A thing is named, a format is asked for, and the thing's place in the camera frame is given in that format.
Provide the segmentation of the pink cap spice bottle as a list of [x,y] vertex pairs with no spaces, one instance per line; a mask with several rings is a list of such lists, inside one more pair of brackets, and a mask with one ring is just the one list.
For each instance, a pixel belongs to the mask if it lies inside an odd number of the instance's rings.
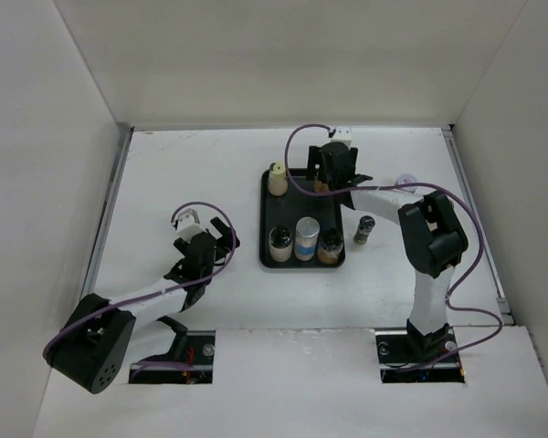
[[317,177],[314,178],[312,187],[316,193],[328,193],[330,191],[328,183],[320,181]]

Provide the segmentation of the white powder bottle black cap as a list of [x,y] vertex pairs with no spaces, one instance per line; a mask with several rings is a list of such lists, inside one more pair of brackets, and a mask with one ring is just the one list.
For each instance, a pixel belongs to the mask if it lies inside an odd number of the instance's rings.
[[293,246],[293,235],[284,225],[276,225],[269,232],[269,255],[276,263],[285,263],[290,259]]

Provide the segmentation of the yellow cap spice bottle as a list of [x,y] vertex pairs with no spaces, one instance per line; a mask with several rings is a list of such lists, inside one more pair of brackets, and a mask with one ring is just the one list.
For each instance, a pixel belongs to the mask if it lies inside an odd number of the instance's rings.
[[276,197],[281,197],[287,192],[287,172],[283,162],[273,162],[269,166],[267,188],[269,193]]

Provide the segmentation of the small black pepper bottle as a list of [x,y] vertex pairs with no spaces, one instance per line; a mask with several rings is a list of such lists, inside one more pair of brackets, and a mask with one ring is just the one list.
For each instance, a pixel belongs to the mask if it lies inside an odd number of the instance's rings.
[[365,245],[374,227],[375,219],[371,215],[362,216],[353,235],[353,242],[357,245]]

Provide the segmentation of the tall blue label spice jar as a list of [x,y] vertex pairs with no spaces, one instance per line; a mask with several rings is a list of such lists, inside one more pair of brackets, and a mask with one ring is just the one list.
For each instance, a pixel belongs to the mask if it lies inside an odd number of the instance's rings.
[[309,216],[302,217],[296,223],[294,255],[303,262],[314,257],[320,233],[319,222]]

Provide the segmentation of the brown spice bottle black cap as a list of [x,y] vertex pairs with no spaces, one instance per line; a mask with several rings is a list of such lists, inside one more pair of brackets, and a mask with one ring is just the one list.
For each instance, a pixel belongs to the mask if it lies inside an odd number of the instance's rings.
[[336,266],[344,246],[343,234],[335,227],[323,230],[320,233],[317,257],[327,266]]

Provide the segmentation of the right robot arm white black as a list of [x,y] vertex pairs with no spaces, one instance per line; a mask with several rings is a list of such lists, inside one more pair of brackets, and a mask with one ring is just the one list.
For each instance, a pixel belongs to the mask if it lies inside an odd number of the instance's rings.
[[417,195],[402,189],[365,190],[372,178],[356,172],[357,150],[332,141],[310,146],[309,180],[316,193],[334,193],[340,204],[400,227],[406,257],[415,269],[414,302],[406,321],[407,354],[419,362],[443,348],[448,334],[446,294],[468,238],[440,190]]

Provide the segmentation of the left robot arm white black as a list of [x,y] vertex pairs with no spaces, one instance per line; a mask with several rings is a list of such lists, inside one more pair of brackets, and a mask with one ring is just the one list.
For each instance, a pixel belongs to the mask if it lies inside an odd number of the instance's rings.
[[47,365],[89,393],[98,394],[121,370],[134,331],[154,322],[163,322],[175,332],[165,332],[156,340],[157,355],[170,364],[182,360],[186,328],[171,316],[201,299],[240,246],[231,224],[218,217],[210,224],[219,236],[197,221],[176,221],[174,247],[182,258],[153,285],[118,301],[95,293],[82,298],[61,331],[45,346],[42,356]]

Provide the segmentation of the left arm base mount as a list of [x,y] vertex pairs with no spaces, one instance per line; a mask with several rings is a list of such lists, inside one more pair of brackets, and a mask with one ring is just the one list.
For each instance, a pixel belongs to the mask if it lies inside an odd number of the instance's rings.
[[164,316],[157,328],[171,330],[171,343],[161,352],[146,354],[130,365],[129,384],[211,384],[214,375],[216,333],[190,331],[174,318]]

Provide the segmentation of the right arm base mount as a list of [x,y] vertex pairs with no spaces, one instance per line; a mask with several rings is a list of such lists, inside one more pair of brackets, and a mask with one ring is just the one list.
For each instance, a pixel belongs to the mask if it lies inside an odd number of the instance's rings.
[[457,348],[453,331],[426,352],[414,352],[405,331],[375,334],[379,373],[382,383],[464,383],[458,353],[433,363]]

